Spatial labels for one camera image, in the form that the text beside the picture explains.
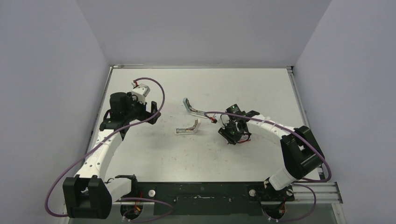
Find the light blue stapler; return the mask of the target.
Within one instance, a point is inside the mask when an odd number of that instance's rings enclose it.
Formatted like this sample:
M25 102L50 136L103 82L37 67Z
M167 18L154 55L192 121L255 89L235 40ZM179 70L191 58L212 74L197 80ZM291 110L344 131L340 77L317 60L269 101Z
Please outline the light blue stapler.
M190 101L188 100L188 98L184 98L184 99L183 99L183 105L185 106L187 112L188 112L191 116L199 117L199 118L203 118L203 119L207 119L207 117L205 116L205 112L193 108L193 107L191 106Z

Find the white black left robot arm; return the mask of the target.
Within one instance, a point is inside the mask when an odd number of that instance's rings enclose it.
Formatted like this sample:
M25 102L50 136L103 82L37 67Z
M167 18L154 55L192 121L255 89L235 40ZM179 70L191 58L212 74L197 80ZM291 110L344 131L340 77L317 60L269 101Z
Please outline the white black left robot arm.
M146 94L136 91L111 94L110 108L99 125L97 142L80 170L65 178L63 192L69 218L106 219L115 200L121 197L115 187L104 181L116 149L123 142L132 121L155 124L161 113L151 102L147 111Z

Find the red white staple box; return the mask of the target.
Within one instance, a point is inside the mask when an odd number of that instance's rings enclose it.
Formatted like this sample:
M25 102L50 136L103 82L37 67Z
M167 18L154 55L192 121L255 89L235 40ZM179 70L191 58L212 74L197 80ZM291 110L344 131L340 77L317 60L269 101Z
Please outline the red white staple box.
M237 143L238 143L238 144L242 144L242 143L245 143L245 142L248 142L248 141L250 141L250 139L241 140L241 141L238 141Z

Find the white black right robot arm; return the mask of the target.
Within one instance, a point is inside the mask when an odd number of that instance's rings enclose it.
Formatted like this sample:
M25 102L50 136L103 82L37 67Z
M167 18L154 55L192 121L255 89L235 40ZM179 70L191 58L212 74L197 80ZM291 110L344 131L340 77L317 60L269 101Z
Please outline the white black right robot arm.
M228 143L235 145L242 137L256 134L280 146L284 166L264 182L264 194L269 200L276 200L284 188L304 179L323 163L324 155L307 126L285 126L259 112L241 111L236 104L228 107L224 115L228 120L219 134Z

